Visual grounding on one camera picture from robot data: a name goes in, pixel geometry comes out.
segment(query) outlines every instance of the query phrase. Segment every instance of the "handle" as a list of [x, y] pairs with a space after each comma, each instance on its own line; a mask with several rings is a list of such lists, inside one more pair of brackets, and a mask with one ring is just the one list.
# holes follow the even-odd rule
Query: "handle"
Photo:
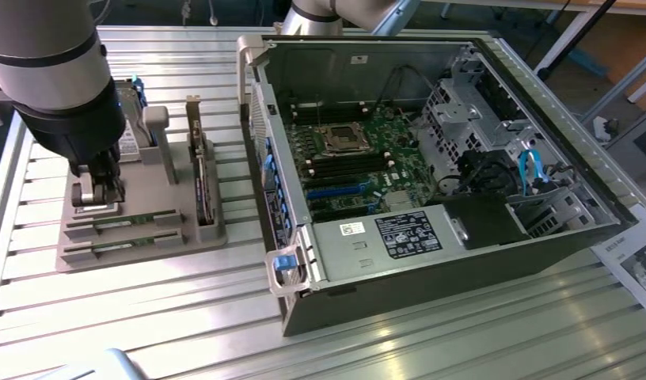
[[309, 279], [306, 278], [301, 283], [290, 285], [281, 285], [277, 281], [277, 270], [273, 267], [273, 261], [279, 256], [294, 255], [297, 258], [297, 244], [290, 244], [287, 247], [266, 252], [263, 262], [266, 264], [266, 277], [269, 279], [269, 291], [277, 297], [285, 297], [297, 291], [303, 291], [309, 288]]

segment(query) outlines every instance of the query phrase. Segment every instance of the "blue latch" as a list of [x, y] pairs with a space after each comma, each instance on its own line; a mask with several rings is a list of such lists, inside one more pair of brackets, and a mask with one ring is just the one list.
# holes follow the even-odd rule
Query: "blue latch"
[[297, 268], [297, 258], [294, 257], [294, 255], [277, 256], [273, 261], [273, 268], [277, 271], [286, 271], [287, 269]]

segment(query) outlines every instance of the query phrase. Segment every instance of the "slotted aluminum surface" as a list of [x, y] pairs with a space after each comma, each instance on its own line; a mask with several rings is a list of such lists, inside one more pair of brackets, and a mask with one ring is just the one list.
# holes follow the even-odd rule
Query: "slotted aluminum surface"
[[66, 163], [21, 137], [0, 233], [0, 378], [34, 378], [114, 347], [147, 378], [646, 379], [646, 312], [590, 252], [539, 275], [281, 337], [237, 115], [234, 41], [251, 32], [270, 31], [100, 31], [114, 76], [141, 76], [149, 103], [170, 110], [171, 140], [185, 137], [185, 96], [201, 95], [227, 247], [56, 273]]

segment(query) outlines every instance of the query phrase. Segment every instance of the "circuit board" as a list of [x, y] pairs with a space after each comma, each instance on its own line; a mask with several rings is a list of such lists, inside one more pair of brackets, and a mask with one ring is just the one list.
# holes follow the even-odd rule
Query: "circuit board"
[[379, 106], [365, 121], [286, 129], [314, 222], [410, 209], [430, 198], [433, 169], [391, 108]]

